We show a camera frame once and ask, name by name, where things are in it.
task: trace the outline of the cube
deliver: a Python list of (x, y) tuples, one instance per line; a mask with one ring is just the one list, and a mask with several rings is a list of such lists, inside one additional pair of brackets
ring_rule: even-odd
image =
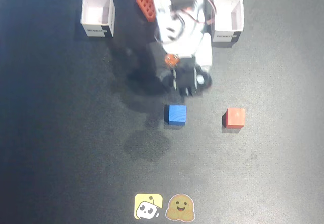
[(187, 119), (186, 105), (169, 106), (169, 125), (185, 125)]
[(226, 128), (242, 129), (245, 125), (245, 109), (228, 108), (226, 111)]

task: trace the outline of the small orange object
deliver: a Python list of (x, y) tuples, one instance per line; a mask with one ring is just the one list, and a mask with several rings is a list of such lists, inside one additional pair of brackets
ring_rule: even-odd
[(178, 56), (176, 55), (172, 55), (172, 54), (167, 54), (164, 58), (165, 63), (167, 64), (167, 66), (174, 68), (177, 66), (177, 64), (179, 63), (180, 59)]
[(136, 2), (146, 19), (149, 22), (153, 22), (155, 20), (155, 8), (153, 0), (136, 0)]
[(228, 108), (226, 111), (226, 128), (242, 129), (245, 125), (245, 109)]

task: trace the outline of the yellow sticker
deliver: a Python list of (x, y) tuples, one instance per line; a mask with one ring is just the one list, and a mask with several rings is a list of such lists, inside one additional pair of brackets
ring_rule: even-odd
[(180, 220), (182, 222), (194, 221), (193, 200), (185, 194), (173, 196), (166, 210), (166, 218), (169, 220)]
[(134, 205), (135, 219), (150, 220), (159, 217), (162, 203), (163, 198), (160, 194), (137, 194)]

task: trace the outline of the white box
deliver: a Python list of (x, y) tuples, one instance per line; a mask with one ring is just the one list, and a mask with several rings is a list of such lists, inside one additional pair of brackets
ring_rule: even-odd
[(88, 37), (113, 37), (113, 0), (82, 0), (81, 24)]
[(237, 42), (244, 26), (243, 0), (214, 0), (214, 4), (213, 42)]

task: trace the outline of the red cube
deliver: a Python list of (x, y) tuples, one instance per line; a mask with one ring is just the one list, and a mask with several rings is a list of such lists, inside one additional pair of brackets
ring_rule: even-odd
[(226, 128), (242, 129), (245, 125), (245, 109), (228, 108), (226, 111)]

